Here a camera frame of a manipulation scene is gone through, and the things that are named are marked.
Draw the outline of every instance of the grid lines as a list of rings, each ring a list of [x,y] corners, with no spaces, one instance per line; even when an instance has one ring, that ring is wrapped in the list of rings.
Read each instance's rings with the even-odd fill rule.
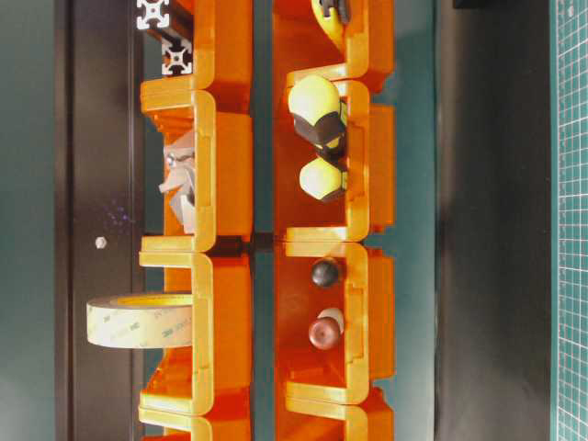
[[[557,1],[559,441],[588,440],[587,3]]]

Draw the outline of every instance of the masking tape roll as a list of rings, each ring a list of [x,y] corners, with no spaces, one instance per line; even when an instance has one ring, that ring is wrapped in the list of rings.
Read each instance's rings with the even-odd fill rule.
[[[151,294],[87,302],[88,342],[107,347],[192,345],[192,295]]]

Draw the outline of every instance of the round knob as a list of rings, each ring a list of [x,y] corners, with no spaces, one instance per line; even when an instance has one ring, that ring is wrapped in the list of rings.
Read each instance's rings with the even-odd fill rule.
[[[332,257],[319,260],[312,266],[312,281],[321,288],[330,288],[341,277],[341,267]]]
[[[317,319],[309,327],[309,338],[317,349],[322,351],[332,349],[341,340],[339,323],[331,317]]]

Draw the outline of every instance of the bolt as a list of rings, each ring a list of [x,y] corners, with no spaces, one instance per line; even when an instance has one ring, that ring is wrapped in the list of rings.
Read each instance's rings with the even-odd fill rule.
[[[169,168],[175,167],[175,164],[177,162],[175,155],[173,153],[168,153],[167,156],[165,156],[165,161],[167,162],[167,166]]]
[[[96,248],[98,250],[104,250],[107,247],[107,238],[100,236],[100,237],[96,237]]]

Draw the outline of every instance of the orange storage bin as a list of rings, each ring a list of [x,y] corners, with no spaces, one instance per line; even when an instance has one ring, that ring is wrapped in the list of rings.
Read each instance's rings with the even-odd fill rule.
[[[146,237],[151,249],[208,251],[217,236],[249,242],[253,229],[253,133],[251,119],[219,112],[215,98],[196,90],[192,75],[148,81],[141,86],[143,114],[174,142],[195,132],[195,234],[184,235],[165,197],[164,235]]]
[[[368,89],[357,81],[334,84],[348,112],[345,197],[323,203],[300,188],[300,169],[313,159],[314,147],[294,131],[288,89],[274,124],[274,222],[279,240],[359,242],[394,223],[394,109],[370,104]]]
[[[318,24],[311,0],[274,1],[274,96],[308,74],[359,79],[370,91],[381,91],[394,68],[393,0],[348,3],[351,21],[339,51]]]
[[[252,0],[190,3],[194,73],[187,76],[193,77],[196,89],[214,95],[220,110],[247,113],[253,78]]]
[[[345,279],[330,288],[311,280],[312,265],[332,257]],[[359,243],[279,243],[275,247],[276,372],[297,400],[359,404],[371,381],[394,374],[393,263]],[[342,341],[321,351],[309,325],[327,308],[345,316]]]
[[[252,371],[248,257],[208,257],[143,248],[139,262],[141,266],[169,270],[166,291],[187,291],[194,296],[192,346],[166,351],[141,392],[140,413],[205,415],[215,397],[248,390]]]
[[[250,441],[252,438],[248,392],[221,395],[206,416],[140,409],[139,419],[164,428],[164,436],[146,436],[144,441]]]
[[[394,414],[377,388],[360,406],[277,396],[276,433],[278,441],[391,441]]]

